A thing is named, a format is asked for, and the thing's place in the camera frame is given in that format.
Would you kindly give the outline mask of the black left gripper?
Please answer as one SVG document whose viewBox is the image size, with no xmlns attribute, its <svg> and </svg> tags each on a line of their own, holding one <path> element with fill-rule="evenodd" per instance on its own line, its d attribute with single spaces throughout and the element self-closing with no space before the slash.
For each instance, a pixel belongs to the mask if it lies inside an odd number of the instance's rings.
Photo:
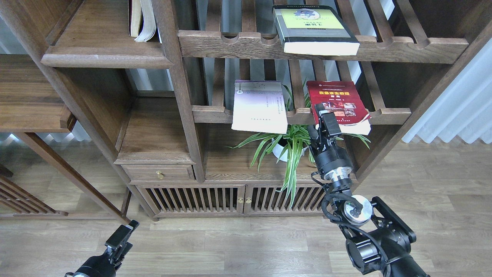
<svg viewBox="0 0 492 277">
<path fill-rule="evenodd" d="M 123 247 L 140 225 L 136 220 L 119 228 L 106 240 L 106 251 L 100 256 L 91 256 L 76 272 L 67 272 L 65 277 L 114 277 L 125 255 L 132 247 Z"/>
</svg>

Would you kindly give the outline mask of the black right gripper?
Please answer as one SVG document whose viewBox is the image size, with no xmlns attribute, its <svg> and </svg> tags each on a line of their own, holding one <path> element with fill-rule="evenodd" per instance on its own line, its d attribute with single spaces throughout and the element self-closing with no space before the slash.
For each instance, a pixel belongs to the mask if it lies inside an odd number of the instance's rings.
<svg viewBox="0 0 492 277">
<path fill-rule="evenodd" d="M 353 165 L 346 149 L 337 145 L 336 138 L 342 135 L 337 118 L 325 109 L 323 103 L 316 104 L 314 108 L 319 128 L 317 130 L 316 125 L 307 125 L 306 129 L 320 177 L 326 181 L 349 179 Z"/>
</svg>

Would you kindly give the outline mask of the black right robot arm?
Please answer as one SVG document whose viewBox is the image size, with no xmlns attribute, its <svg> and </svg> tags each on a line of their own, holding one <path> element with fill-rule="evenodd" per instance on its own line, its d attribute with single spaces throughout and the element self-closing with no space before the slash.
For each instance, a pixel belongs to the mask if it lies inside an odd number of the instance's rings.
<svg viewBox="0 0 492 277">
<path fill-rule="evenodd" d="M 363 275 L 380 271 L 385 277 L 426 277 L 411 256 L 414 231 L 379 197 L 372 200 L 351 190 L 352 162 L 346 149 L 339 147 L 341 135 L 337 119 L 322 104 L 315 105 L 318 126 L 309 127 L 317 171 L 325 191 L 321 209 L 337 224 L 346 238 L 352 265 Z"/>
</svg>

